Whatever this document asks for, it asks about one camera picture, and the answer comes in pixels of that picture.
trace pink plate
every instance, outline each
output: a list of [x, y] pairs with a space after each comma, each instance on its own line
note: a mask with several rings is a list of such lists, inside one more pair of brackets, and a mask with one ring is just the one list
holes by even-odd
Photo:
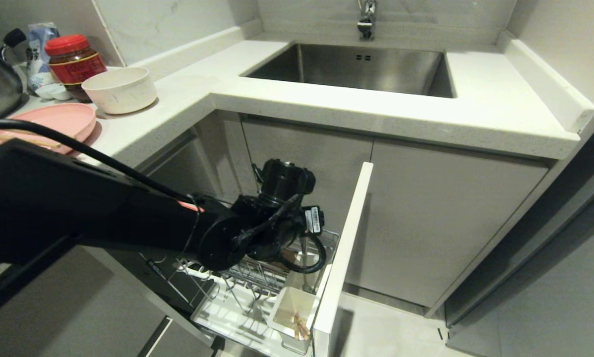
[[[45, 108], [35, 109], [33, 111], [22, 113], [14, 116], [11, 119], [31, 121], [36, 124], [47, 126], [50, 129], [55, 129], [63, 134], [71, 136], [80, 142], [83, 142], [92, 133], [97, 124], [97, 115], [91, 106], [78, 103], [56, 104]], [[8, 130], [0, 130], [0, 135], [14, 136], [23, 140], [36, 140], [37, 142], [48, 143], [46, 147], [52, 151], [65, 154], [72, 150], [66, 145], [59, 144], [54, 140], [45, 138], [43, 136], [25, 133], [15, 133]]]

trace red jar lid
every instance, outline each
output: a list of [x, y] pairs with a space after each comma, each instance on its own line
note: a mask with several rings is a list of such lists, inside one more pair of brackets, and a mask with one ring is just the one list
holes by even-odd
[[73, 34], [66, 36], [59, 36], [46, 42], [44, 49], [46, 53], [51, 56], [68, 54], [84, 48], [90, 47], [90, 43], [86, 36], [82, 34]]

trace stainless steel sink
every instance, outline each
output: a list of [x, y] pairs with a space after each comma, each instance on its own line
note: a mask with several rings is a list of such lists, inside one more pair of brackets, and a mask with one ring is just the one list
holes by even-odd
[[297, 44], [246, 77], [454, 98], [440, 52]]

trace sauce jar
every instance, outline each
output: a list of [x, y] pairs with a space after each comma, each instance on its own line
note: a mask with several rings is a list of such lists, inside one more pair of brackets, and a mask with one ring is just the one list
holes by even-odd
[[50, 69], [66, 90], [80, 102], [91, 102], [81, 84], [107, 71], [101, 56], [90, 47], [86, 36], [73, 34], [49, 40], [44, 49], [50, 55]]

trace plastic bag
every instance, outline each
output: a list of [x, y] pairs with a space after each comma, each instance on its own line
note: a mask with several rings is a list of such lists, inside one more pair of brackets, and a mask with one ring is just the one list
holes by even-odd
[[50, 71], [50, 56], [44, 50], [48, 40], [59, 36], [57, 27], [52, 22], [31, 23], [28, 25], [29, 47], [26, 50], [28, 88], [34, 93], [39, 87], [56, 83]]

